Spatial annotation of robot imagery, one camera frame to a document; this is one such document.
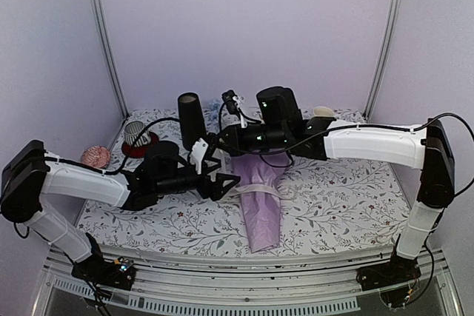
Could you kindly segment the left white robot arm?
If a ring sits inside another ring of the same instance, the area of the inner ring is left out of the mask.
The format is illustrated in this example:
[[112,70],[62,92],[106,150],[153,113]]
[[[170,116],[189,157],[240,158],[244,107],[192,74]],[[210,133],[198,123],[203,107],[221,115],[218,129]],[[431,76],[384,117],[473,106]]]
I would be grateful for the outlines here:
[[177,144],[160,141],[145,152],[134,171],[108,171],[61,158],[33,140],[3,169],[1,213],[60,248],[93,281],[102,282],[110,276],[110,266],[96,242],[40,197],[66,195],[124,211],[141,211],[164,195],[188,191],[218,201],[240,178],[219,172],[221,162],[214,151],[206,141],[197,141],[192,150],[197,161],[191,163],[180,156]]

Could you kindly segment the cream ribbon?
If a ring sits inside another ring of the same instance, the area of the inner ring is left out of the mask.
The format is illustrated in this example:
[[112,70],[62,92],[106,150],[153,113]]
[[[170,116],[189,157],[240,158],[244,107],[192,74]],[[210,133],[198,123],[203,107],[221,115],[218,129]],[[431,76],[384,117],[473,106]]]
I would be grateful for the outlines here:
[[225,198],[235,197],[242,194],[249,193],[265,193],[278,198],[281,201],[292,201],[293,198],[284,197],[276,188],[265,184],[247,184],[244,186],[235,186],[231,188],[225,195]]

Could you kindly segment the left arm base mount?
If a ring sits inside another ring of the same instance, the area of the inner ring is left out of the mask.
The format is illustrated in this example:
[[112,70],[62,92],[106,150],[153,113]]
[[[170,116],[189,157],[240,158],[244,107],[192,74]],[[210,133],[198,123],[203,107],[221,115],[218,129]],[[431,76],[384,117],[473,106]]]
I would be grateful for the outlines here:
[[91,284],[130,291],[135,281],[136,268],[93,255],[82,262],[74,262],[71,275]]

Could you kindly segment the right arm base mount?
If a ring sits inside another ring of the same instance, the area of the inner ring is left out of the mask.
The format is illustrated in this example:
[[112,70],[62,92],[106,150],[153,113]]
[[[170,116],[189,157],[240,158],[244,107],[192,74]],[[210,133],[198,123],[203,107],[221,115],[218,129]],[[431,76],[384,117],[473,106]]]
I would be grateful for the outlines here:
[[382,303],[391,309],[406,306],[420,277],[421,271],[416,262],[386,262],[365,266],[356,271],[356,281],[362,290],[379,290]]

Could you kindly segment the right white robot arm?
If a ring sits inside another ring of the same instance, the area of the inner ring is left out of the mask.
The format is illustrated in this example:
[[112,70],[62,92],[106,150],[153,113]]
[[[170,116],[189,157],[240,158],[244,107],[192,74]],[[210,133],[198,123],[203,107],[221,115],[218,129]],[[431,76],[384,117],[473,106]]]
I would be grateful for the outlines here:
[[234,91],[221,97],[229,114],[240,120],[219,133],[221,148],[232,156],[288,153],[318,161],[383,161],[420,170],[418,195],[395,244],[396,257],[382,273],[388,283],[399,283],[411,272],[411,260],[418,257],[435,223],[459,195],[442,115],[421,126],[356,124],[324,116],[305,119],[290,88],[270,87],[256,96],[262,117],[258,121],[244,111],[243,100]]

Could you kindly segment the purple flower bouquet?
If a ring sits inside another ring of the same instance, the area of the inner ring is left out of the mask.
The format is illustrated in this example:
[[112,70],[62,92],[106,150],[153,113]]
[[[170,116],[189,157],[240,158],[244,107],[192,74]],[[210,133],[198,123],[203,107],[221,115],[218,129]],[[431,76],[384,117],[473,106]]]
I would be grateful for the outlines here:
[[[221,153],[224,171],[240,177],[237,186],[265,184],[277,189],[286,168],[294,160],[287,153],[278,155],[241,155],[230,157]],[[224,202],[238,201],[243,214],[250,251],[252,253],[276,248],[280,241],[281,204],[278,198],[265,193],[249,193],[225,198]]]

